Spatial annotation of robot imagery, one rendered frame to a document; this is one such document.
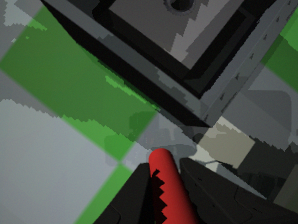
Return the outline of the grey square plate with hole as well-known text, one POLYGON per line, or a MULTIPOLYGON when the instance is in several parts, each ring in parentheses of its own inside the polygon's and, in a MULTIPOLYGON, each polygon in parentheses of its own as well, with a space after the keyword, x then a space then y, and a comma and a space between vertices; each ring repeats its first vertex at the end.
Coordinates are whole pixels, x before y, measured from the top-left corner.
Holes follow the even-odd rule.
POLYGON ((243 0, 114 0, 114 30, 184 79, 243 0))

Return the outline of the black open box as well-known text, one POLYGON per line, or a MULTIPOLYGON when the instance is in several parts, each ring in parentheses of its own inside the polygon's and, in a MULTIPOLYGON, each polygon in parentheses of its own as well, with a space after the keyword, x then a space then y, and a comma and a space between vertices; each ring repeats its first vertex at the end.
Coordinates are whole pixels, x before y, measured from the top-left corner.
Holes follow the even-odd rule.
POLYGON ((41 0, 82 45, 190 127, 213 128, 298 8, 298 0, 243 0, 188 75, 178 80, 114 30, 114 0, 41 0))

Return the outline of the red peg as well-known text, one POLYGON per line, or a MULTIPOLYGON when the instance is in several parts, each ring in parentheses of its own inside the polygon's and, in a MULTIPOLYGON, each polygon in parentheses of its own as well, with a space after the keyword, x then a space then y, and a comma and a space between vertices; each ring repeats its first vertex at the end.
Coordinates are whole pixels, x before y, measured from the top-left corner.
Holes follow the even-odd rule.
POLYGON ((172 153, 154 149, 148 157, 154 224, 201 224, 172 153))

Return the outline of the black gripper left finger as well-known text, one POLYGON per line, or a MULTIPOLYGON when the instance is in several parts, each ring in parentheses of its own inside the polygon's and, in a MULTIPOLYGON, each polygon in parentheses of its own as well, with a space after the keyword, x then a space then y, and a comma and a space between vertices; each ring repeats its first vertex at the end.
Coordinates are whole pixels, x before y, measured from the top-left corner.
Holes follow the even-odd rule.
POLYGON ((149 164, 138 164, 132 176, 93 224, 154 224, 149 164))

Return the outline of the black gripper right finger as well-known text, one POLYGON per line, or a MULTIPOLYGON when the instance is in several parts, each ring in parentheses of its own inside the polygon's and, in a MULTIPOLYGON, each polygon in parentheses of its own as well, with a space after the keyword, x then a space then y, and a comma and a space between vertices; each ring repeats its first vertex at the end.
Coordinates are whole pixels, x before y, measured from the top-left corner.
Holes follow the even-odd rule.
POLYGON ((180 175, 201 224, 298 224, 298 213, 255 196, 189 157, 180 159, 180 175))

